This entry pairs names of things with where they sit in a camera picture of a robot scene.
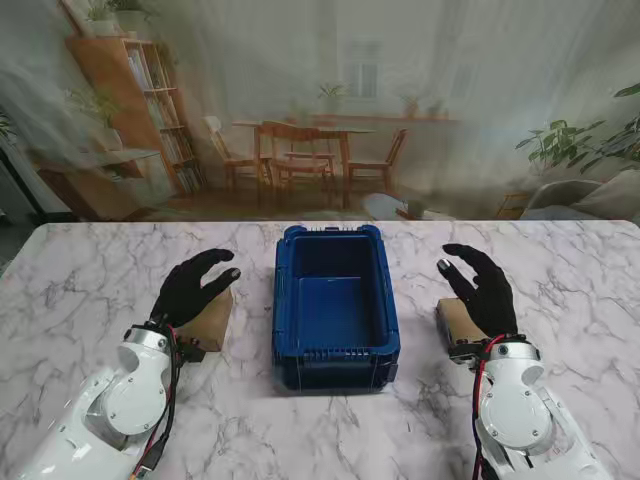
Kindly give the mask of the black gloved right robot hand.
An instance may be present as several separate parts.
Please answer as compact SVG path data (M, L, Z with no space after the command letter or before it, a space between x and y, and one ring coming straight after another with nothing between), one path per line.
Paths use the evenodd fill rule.
M464 303L474 324L488 337L518 333L513 291L503 270L484 252L469 245L449 243L443 251L466 262L475 272L467 280L451 262L440 260L437 268Z

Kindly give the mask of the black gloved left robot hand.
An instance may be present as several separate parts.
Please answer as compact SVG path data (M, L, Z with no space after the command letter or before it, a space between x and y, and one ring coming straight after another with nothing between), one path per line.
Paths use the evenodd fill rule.
M208 249L176 265L165 278L149 319L158 325L181 327L192 321L205 307L239 279L238 268L223 271L202 285L202 277L211 268L234 258L227 249Z

